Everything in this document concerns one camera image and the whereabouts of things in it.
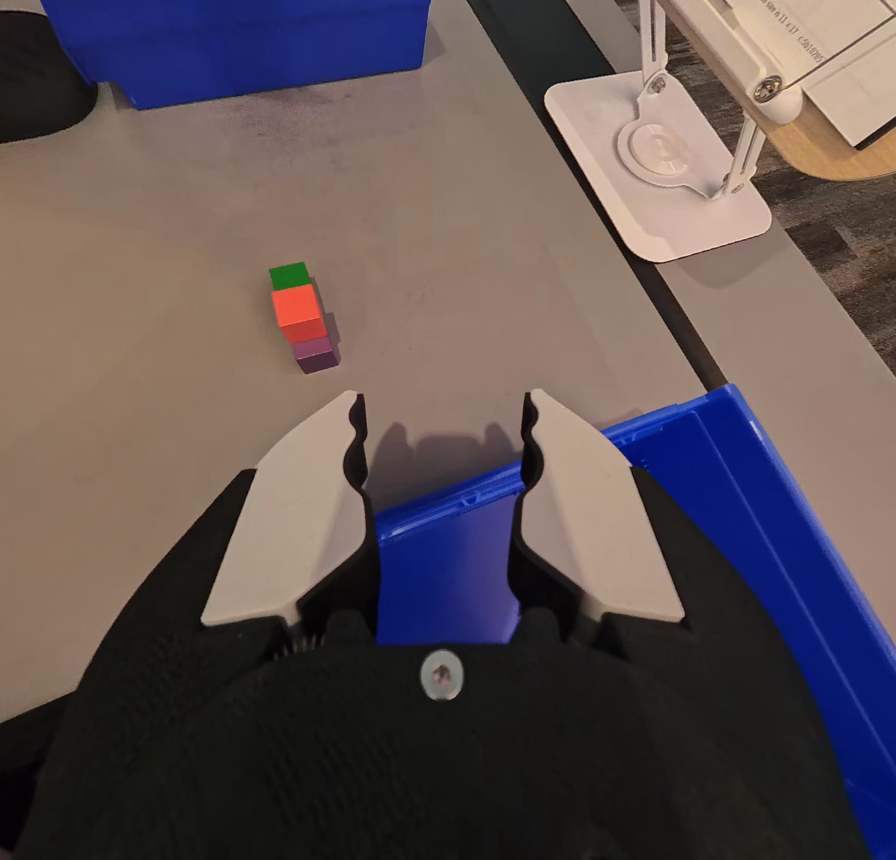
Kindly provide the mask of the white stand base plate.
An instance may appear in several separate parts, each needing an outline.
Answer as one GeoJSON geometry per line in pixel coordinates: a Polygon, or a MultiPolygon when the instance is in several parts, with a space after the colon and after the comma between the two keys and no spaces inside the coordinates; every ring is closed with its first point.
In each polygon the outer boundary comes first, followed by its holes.
{"type": "Polygon", "coordinates": [[[666,15],[638,0],[641,69],[554,85],[550,115],[625,246],[666,263],[765,234],[752,185],[764,134],[745,115],[735,153],[671,75],[666,15]]]}

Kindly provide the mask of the purple wooden cube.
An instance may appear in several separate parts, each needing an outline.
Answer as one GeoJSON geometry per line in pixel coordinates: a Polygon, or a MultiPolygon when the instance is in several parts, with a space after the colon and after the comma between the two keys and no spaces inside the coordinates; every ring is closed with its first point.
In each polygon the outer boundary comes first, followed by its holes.
{"type": "Polygon", "coordinates": [[[295,360],[305,374],[325,371],[340,364],[341,357],[330,336],[292,344],[295,360]]]}

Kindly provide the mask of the orange wooden cube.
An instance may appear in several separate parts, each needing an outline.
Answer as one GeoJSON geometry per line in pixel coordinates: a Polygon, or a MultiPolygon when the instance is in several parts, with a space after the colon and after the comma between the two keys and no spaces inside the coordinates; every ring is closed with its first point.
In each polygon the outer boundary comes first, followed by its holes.
{"type": "Polygon", "coordinates": [[[291,345],[328,336],[322,307],[311,283],[272,292],[277,325],[291,345]]]}

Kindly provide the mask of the printed instruction sheet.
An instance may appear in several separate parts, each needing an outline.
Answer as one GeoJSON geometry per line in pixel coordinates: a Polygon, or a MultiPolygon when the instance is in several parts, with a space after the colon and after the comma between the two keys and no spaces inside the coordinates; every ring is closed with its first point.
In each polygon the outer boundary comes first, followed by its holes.
{"type": "Polygon", "coordinates": [[[895,0],[715,0],[854,149],[894,127],[895,0]]]}

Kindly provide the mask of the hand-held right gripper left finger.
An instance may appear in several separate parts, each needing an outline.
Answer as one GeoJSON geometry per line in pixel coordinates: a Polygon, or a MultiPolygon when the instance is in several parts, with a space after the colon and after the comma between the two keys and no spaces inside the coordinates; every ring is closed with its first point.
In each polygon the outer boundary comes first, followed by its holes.
{"type": "Polygon", "coordinates": [[[377,629],[380,557],[368,476],[364,395],[346,391],[257,464],[203,608],[206,627],[276,617],[320,638],[330,615],[377,629]]]}

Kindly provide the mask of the blue plastic bin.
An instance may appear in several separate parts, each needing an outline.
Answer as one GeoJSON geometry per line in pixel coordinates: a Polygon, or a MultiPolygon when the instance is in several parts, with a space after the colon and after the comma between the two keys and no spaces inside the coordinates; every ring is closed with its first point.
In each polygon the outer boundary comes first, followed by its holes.
{"type": "MultiPolygon", "coordinates": [[[[875,858],[895,855],[894,644],[733,384],[602,430],[744,576],[789,643],[875,858]]],[[[375,517],[380,644],[506,642],[519,462],[375,517]]]]}
{"type": "Polygon", "coordinates": [[[146,110],[414,70],[431,0],[39,0],[87,82],[146,110]]]}

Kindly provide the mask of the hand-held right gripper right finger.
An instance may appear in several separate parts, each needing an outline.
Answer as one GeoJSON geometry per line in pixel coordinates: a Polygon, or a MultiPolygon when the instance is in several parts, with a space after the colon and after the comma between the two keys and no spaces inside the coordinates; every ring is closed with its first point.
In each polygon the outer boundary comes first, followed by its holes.
{"type": "Polygon", "coordinates": [[[685,608],[623,453],[540,388],[524,397],[521,439],[510,535],[520,617],[547,611],[563,637],[607,615],[681,623],[685,608]]]}

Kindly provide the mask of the black wrist rest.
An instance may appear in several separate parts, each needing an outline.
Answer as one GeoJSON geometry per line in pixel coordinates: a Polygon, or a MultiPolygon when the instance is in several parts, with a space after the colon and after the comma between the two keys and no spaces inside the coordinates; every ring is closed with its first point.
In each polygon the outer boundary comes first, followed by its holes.
{"type": "Polygon", "coordinates": [[[98,86],[86,82],[43,14],[1,13],[1,142],[71,128],[91,113],[98,86]]]}

